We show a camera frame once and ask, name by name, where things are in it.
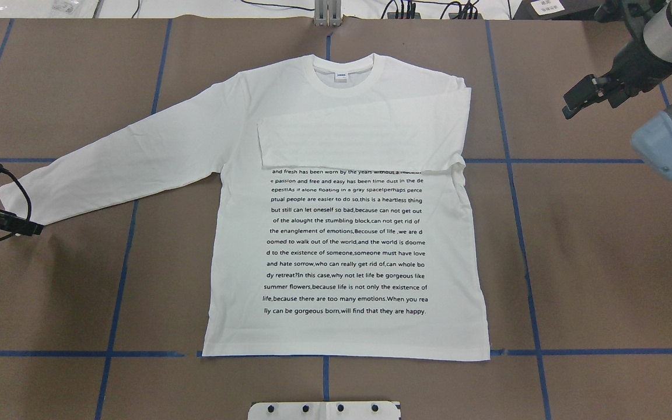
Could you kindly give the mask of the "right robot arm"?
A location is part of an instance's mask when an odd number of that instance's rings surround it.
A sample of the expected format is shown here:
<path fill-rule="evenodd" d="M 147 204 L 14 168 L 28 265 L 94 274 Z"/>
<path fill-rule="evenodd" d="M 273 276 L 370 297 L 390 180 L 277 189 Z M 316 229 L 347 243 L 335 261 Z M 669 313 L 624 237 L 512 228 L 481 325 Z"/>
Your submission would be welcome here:
<path fill-rule="evenodd" d="M 672 1 L 605 1 L 594 17 L 598 22 L 623 20 L 632 39 L 608 72 L 586 75 L 565 93 L 562 112 L 568 119 L 603 101 L 618 107 L 672 75 Z M 646 164 L 672 180 L 672 104 L 638 128 L 631 145 Z"/>

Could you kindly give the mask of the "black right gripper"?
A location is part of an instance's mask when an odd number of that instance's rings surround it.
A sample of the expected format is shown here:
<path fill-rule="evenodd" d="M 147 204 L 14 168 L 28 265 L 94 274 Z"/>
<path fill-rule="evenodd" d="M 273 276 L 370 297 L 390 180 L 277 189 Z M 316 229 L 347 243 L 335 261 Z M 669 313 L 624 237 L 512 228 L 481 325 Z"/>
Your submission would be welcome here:
<path fill-rule="evenodd" d="M 623 50 L 604 75 L 586 75 L 565 95 L 563 116 L 570 120 L 584 107 L 608 101 L 618 107 L 638 93 L 657 86 L 657 57 L 648 50 Z"/>

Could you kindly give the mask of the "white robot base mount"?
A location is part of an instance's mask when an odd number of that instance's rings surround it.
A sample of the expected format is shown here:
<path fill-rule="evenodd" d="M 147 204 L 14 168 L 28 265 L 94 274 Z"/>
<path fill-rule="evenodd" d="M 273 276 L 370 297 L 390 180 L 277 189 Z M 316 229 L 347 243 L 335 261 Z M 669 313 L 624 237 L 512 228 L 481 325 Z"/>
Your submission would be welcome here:
<path fill-rule="evenodd" d="M 248 419 L 400 419 L 400 403 L 392 401 L 261 402 Z"/>

